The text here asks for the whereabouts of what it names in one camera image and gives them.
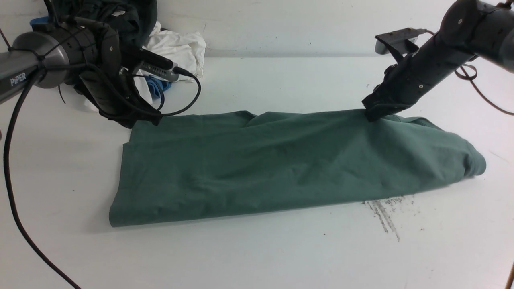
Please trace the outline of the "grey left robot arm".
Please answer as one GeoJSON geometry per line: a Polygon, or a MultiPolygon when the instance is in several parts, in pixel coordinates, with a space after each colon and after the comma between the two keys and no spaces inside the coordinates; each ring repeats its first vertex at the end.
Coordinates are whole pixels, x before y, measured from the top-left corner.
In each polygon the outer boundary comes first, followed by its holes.
{"type": "Polygon", "coordinates": [[[1,53],[1,102],[32,86],[74,85],[108,120],[125,128],[158,125],[163,114],[140,96],[116,30],[104,22],[64,17],[38,23],[1,53]]]}

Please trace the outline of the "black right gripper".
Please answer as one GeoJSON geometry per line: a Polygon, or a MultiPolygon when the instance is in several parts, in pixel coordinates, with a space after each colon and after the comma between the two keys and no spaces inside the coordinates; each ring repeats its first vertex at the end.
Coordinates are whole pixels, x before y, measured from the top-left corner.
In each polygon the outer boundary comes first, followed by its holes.
{"type": "Polygon", "coordinates": [[[422,97],[421,84],[410,64],[395,67],[378,89],[362,100],[366,119],[375,122],[417,104],[422,97]]]}

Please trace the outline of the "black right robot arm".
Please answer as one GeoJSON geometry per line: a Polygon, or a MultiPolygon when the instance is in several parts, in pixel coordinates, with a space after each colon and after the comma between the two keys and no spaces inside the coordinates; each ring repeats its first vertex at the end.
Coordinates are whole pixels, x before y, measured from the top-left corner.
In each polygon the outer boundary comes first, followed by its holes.
{"type": "Polygon", "coordinates": [[[404,28],[375,36],[375,51],[396,61],[384,72],[382,84],[362,100],[374,122],[416,104],[458,68],[482,57],[513,72],[513,2],[490,5],[458,0],[446,12],[439,31],[418,47],[414,41],[426,29],[404,28]]]}

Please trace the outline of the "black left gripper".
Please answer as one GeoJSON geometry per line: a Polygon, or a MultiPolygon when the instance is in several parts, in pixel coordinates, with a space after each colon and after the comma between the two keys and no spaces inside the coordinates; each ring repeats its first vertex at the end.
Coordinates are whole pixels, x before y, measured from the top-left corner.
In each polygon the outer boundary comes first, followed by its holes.
{"type": "Polygon", "coordinates": [[[83,46],[84,51],[93,49],[96,54],[86,61],[80,79],[87,90],[86,97],[96,106],[99,114],[128,129],[132,129],[137,121],[158,126],[162,113],[141,113],[128,105],[133,92],[130,81],[123,75],[118,32],[104,22],[85,18],[74,18],[74,21],[94,38],[83,46]]]}

